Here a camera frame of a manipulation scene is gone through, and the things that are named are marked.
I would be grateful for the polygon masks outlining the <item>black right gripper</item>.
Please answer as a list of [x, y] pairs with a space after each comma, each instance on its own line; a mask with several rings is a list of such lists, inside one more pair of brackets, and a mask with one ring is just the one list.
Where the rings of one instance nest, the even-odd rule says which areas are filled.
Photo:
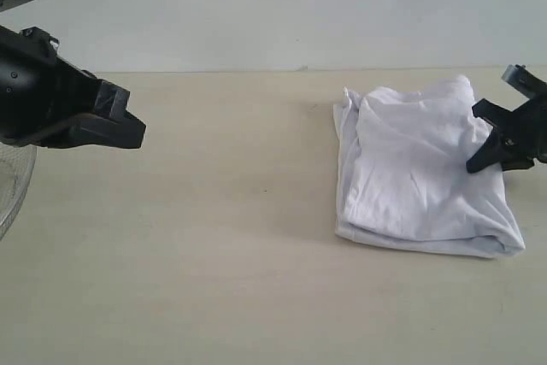
[[491, 126], [510, 126], [504, 132], [504, 143], [496, 129], [466, 162], [469, 174], [476, 174], [502, 163], [503, 171], [527, 170], [535, 160], [546, 163], [546, 98], [535, 97], [513, 112], [486, 99], [472, 107], [473, 116]]

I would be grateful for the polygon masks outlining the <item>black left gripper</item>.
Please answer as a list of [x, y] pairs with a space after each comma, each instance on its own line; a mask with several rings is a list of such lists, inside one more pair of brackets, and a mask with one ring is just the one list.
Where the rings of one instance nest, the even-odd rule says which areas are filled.
[[1, 142], [139, 149], [146, 125], [126, 111], [130, 92], [66, 62], [58, 45], [38, 27], [1, 28]]

